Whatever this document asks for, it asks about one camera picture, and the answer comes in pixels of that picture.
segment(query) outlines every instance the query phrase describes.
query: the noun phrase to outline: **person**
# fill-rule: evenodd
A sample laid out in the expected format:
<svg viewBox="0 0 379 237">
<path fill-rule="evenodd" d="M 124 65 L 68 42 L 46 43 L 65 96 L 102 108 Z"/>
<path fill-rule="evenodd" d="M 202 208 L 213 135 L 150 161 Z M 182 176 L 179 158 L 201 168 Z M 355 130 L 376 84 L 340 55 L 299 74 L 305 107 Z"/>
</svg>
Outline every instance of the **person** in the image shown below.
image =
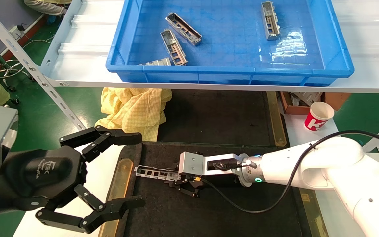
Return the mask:
<svg viewBox="0 0 379 237">
<path fill-rule="evenodd" d="M 24 0 L 24 3 L 43 14 L 55 15 L 62 18 L 66 14 L 66 8 L 58 4 L 70 4 L 71 1 L 72 0 Z"/>
</svg>

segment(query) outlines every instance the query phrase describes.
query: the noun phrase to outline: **red and white paper cup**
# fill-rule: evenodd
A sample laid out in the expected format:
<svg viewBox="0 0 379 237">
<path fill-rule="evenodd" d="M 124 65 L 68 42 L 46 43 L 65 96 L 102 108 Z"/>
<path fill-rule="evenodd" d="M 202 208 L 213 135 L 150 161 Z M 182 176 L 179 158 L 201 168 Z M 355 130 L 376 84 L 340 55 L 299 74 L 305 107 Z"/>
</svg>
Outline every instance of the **red and white paper cup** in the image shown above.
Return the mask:
<svg viewBox="0 0 379 237">
<path fill-rule="evenodd" d="M 305 120 L 305 128 L 310 131 L 317 131 L 333 116 L 334 109 L 329 104 L 324 102 L 314 102 L 310 106 L 310 112 Z"/>
</svg>

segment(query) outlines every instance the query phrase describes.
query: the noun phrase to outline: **blue plastic tray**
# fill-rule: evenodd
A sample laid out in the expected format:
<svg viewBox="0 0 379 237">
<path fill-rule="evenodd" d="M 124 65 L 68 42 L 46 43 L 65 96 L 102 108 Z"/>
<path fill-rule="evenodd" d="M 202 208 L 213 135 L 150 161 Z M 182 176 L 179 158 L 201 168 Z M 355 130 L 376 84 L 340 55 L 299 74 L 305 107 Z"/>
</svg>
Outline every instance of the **blue plastic tray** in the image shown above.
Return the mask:
<svg viewBox="0 0 379 237">
<path fill-rule="evenodd" d="M 267 41 L 260 0 L 125 0 L 106 68 L 139 83 L 328 86 L 354 72 L 330 0 L 274 0 L 281 35 Z M 139 66 L 168 57 L 160 32 L 175 12 L 202 36 L 178 33 L 186 66 Z"/>
</svg>

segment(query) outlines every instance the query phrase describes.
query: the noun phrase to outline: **black work mat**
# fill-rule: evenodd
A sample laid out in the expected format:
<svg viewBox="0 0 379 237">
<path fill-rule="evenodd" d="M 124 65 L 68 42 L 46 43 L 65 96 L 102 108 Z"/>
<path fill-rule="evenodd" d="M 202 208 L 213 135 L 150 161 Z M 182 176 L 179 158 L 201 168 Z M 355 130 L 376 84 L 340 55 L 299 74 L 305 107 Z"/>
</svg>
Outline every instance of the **black work mat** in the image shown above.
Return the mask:
<svg viewBox="0 0 379 237">
<path fill-rule="evenodd" d="M 266 92 L 172 90 L 158 141 L 274 145 Z"/>
<path fill-rule="evenodd" d="M 226 153 L 264 154 L 276 150 L 279 148 L 145 143 L 141 164 L 168 168 L 179 161 L 179 155 L 184 151 L 199 151 L 204 156 L 214 156 Z M 193 198 L 170 188 L 162 180 L 135 177 L 134 173 L 130 181 L 133 180 L 133 195 L 142 195 L 146 205 L 130 210 L 123 234 L 125 237 L 310 236 L 298 189 L 289 192 L 275 209 L 249 214 L 231 206 L 212 188 L 201 190 L 200 198 Z M 255 183 L 250 188 L 240 186 L 220 189 L 241 207 L 261 210 L 273 204 L 283 188 L 275 184 Z"/>
</svg>

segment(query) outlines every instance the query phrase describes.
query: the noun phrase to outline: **yellow cloth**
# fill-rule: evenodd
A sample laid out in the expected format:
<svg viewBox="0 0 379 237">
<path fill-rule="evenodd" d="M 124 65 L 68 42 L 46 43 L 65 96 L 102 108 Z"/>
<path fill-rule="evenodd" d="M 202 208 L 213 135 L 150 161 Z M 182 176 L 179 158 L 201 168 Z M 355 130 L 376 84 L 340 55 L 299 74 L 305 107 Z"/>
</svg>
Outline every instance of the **yellow cloth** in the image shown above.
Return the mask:
<svg viewBox="0 0 379 237">
<path fill-rule="evenodd" d="M 105 87 L 101 112 L 108 116 L 95 126 L 139 132 L 143 141 L 157 141 L 159 125 L 166 122 L 164 108 L 170 99 L 170 89 Z"/>
</svg>

